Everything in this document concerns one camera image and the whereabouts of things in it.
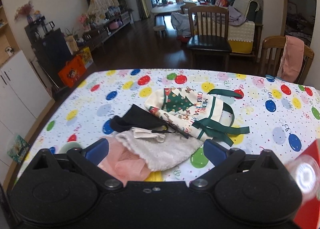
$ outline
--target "wooden chair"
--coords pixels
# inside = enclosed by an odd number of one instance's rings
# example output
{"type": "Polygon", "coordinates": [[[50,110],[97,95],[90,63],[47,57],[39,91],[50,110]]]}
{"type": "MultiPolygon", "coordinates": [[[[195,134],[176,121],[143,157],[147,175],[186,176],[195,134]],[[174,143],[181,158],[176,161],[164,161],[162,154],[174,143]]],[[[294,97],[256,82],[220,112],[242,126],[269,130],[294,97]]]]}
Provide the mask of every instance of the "wooden chair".
{"type": "Polygon", "coordinates": [[[218,6],[196,6],[190,8],[188,10],[188,14],[190,20],[191,38],[187,44],[187,48],[192,50],[192,62],[196,60],[196,55],[205,54],[211,56],[223,56],[225,58],[224,70],[227,71],[229,65],[230,52],[232,52],[231,46],[228,42],[229,11],[225,8],[218,6]],[[193,25],[193,13],[196,17],[196,35],[193,25]],[[217,14],[220,15],[219,23],[217,21],[217,14]],[[222,14],[224,14],[225,16],[224,36],[222,36],[222,14]],[[218,35],[218,24],[220,25],[220,35],[218,35]]]}
{"type": "Polygon", "coordinates": [[[197,4],[194,2],[185,2],[185,5],[181,6],[182,14],[185,14],[184,10],[189,10],[190,8],[195,6],[197,6],[197,4]]]}
{"type": "MultiPolygon", "coordinates": [[[[286,37],[284,36],[270,36],[263,40],[262,42],[262,50],[261,50],[261,58],[259,64],[258,75],[265,76],[270,75],[275,77],[278,73],[280,60],[283,55],[283,49],[286,42],[286,37]],[[273,58],[273,49],[276,49],[276,53],[273,58]]],[[[299,73],[298,78],[296,79],[296,84],[303,84],[306,76],[309,72],[310,66],[312,64],[314,57],[314,52],[308,46],[304,45],[304,55],[303,55],[303,63],[299,73]]]]}

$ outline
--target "pink towel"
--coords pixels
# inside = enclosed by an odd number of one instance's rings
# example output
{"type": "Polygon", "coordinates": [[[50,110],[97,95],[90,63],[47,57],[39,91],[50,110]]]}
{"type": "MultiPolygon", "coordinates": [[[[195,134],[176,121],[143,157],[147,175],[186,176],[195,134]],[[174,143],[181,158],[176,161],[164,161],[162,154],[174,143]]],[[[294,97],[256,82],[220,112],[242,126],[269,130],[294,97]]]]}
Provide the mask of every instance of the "pink towel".
{"type": "Polygon", "coordinates": [[[286,38],[277,77],[294,83],[302,67],[304,43],[296,37],[286,36],[286,38]]]}
{"type": "Polygon", "coordinates": [[[130,152],[112,137],[103,137],[109,142],[108,155],[98,164],[98,167],[119,179],[124,186],[129,180],[144,181],[150,174],[145,160],[130,152]]]}

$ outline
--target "green balloon pattern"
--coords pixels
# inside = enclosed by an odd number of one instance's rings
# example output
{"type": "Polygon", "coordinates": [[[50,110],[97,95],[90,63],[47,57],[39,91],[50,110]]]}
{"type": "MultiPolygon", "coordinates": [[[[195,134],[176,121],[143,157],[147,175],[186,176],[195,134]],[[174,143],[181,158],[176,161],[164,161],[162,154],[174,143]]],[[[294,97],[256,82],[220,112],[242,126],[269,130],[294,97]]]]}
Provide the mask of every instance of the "green balloon pattern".
{"type": "Polygon", "coordinates": [[[301,91],[304,91],[304,87],[303,87],[303,86],[298,85],[298,87],[299,87],[299,89],[300,89],[301,91]]]}
{"type": "Polygon", "coordinates": [[[194,166],[195,168],[203,168],[209,162],[209,160],[203,153],[203,148],[197,149],[197,151],[191,155],[190,161],[192,166],[194,166]]]}
{"type": "Polygon", "coordinates": [[[177,77],[177,74],[175,74],[175,73],[171,73],[171,74],[167,75],[168,80],[174,80],[176,77],[177,77]]]}
{"type": "Polygon", "coordinates": [[[313,116],[314,116],[316,119],[320,120],[319,111],[318,111],[316,108],[314,108],[314,107],[311,108],[311,111],[312,111],[312,113],[313,113],[313,116]]]}
{"type": "Polygon", "coordinates": [[[47,126],[47,131],[51,131],[52,128],[54,127],[55,121],[51,121],[48,126],[47,126]]]}

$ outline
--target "pink tulle fabric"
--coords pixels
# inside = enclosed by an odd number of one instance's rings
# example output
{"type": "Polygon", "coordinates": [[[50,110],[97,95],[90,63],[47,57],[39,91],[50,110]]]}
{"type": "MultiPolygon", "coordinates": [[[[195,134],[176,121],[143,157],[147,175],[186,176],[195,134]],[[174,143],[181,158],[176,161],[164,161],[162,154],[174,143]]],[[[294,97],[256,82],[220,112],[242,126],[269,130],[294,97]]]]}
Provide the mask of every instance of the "pink tulle fabric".
{"type": "Polygon", "coordinates": [[[105,137],[109,142],[108,155],[98,167],[119,179],[124,186],[129,180],[144,181],[150,174],[145,160],[130,152],[115,138],[105,137]]]}

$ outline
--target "pillow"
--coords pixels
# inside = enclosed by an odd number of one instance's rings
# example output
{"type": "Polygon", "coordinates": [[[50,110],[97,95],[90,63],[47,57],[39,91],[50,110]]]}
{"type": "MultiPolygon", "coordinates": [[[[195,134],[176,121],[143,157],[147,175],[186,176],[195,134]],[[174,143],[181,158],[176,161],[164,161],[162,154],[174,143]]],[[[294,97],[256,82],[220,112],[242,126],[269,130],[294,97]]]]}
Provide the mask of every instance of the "pillow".
{"type": "Polygon", "coordinates": [[[216,0],[215,6],[228,7],[228,0],[216,0]]]}

